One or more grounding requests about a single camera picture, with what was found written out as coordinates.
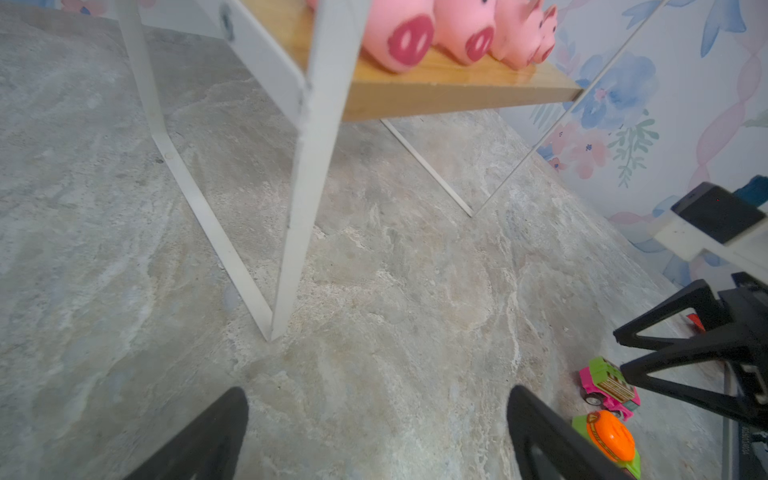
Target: pig ear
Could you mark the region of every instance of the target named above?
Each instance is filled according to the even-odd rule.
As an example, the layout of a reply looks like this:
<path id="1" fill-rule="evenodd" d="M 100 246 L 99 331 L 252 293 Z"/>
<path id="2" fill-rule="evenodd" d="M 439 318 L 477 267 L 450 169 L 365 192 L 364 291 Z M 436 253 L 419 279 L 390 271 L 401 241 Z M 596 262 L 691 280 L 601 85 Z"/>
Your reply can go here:
<path id="1" fill-rule="evenodd" d="M 557 17 L 558 16 L 558 6 L 552 5 L 550 8 L 547 8 L 547 11 L 544 12 L 544 18 L 551 18 L 551 17 Z"/>
<path id="2" fill-rule="evenodd" d="M 531 0 L 528 2 L 528 11 L 525 13 L 525 17 L 531 16 L 534 10 L 541 10 L 541 4 L 544 0 Z"/>

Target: toy car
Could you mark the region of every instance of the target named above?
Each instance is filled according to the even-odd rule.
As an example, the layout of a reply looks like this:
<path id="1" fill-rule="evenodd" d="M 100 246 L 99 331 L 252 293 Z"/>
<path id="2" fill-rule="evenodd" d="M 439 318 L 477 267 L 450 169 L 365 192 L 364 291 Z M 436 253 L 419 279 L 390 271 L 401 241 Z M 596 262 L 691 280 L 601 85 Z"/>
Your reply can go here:
<path id="1" fill-rule="evenodd" d="M 618 468 L 640 480 L 640 454 L 634 446 L 634 437 L 614 415 L 606 411 L 592 412 L 574 417 L 571 426 Z"/>
<path id="2" fill-rule="evenodd" d="M 637 389 L 629 385 L 619 367 L 601 356 L 589 361 L 589 366 L 579 371 L 581 398 L 590 405 L 610 410 L 625 422 L 632 418 L 640 406 Z"/>

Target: black tire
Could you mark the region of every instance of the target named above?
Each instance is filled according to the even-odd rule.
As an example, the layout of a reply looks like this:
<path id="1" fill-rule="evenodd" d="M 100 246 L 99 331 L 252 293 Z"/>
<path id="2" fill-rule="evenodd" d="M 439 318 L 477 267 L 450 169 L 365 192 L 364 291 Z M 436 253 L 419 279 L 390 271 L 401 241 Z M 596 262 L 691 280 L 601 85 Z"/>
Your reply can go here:
<path id="1" fill-rule="evenodd" d="M 584 390 L 583 388 L 581 389 L 581 398 L 584 399 L 586 403 L 595 407 L 602 407 L 605 402 L 605 395 L 602 393 L 587 393 L 587 390 Z"/>

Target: pink and green toy truck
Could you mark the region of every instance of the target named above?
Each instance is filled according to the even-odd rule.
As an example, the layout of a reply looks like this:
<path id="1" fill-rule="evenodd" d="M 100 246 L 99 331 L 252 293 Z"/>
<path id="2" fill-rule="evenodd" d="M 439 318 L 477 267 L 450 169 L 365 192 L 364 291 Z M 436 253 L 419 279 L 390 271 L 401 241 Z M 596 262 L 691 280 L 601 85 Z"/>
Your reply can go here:
<path id="1" fill-rule="evenodd" d="M 601 356 L 589 361 L 589 366 L 579 371 L 581 398 L 590 405 L 599 406 L 625 422 L 632 418 L 640 406 L 637 389 L 629 385 L 619 367 Z"/>

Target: orange toy dome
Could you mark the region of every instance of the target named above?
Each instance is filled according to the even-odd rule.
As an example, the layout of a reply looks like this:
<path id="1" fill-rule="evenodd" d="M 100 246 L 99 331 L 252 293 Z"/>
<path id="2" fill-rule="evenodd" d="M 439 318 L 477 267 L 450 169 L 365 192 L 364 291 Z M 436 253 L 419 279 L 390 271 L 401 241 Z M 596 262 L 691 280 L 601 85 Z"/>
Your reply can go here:
<path id="1" fill-rule="evenodd" d="M 609 412 L 603 410 L 587 415 L 587 432 L 592 442 L 614 462 L 631 462 L 634 458 L 632 434 Z"/>

